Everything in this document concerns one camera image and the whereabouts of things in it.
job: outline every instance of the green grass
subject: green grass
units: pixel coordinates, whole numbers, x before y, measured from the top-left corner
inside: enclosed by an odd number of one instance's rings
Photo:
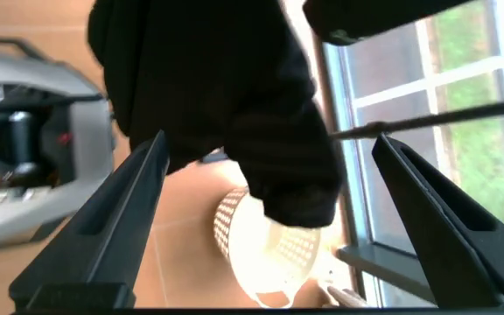
[[[489,52],[484,2],[472,2],[434,17],[441,71],[482,60]],[[465,109],[498,100],[491,74],[443,87],[446,109]],[[464,122],[450,127],[459,184],[504,222],[504,119]]]

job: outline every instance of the black sleeve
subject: black sleeve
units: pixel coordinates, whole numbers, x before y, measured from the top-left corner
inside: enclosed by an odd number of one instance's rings
[[[226,153],[237,161],[265,214],[287,226],[333,221],[341,176],[333,143],[313,100],[308,62],[277,1],[254,2],[253,87],[230,119]]]

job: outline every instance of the black fabric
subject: black fabric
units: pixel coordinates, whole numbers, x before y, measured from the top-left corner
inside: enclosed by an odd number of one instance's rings
[[[175,172],[224,147],[270,218],[332,222],[338,163],[278,1],[99,0],[89,44],[132,148],[164,130]]]

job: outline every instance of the basket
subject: basket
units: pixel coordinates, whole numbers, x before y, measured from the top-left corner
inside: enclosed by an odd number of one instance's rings
[[[321,230],[286,227],[263,215],[263,203],[248,188],[230,192],[217,207],[213,231],[244,292],[262,308],[258,296],[282,292],[293,305],[318,256]]]

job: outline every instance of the tiled floor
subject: tiled floor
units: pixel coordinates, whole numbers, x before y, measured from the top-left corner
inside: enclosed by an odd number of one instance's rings
[[[0,0],[0,35],[20,36],[56,60],[65,60],[102,86],[102,70],[85,42],[92,0]],[[126,139],[115,151],[118,166],[129,154]],[[214,209],[223,196],[246,185],[231,162],[191,164],[164,183],[156,219],[136,281],[137,307],[256,307],[238,286],[213,238]],[[45,244],[0,251],[0,314],[13,309],[7,287]],[[280,297],[266,297],[272,305]],[[295,306],[320,305],[314,281]]]

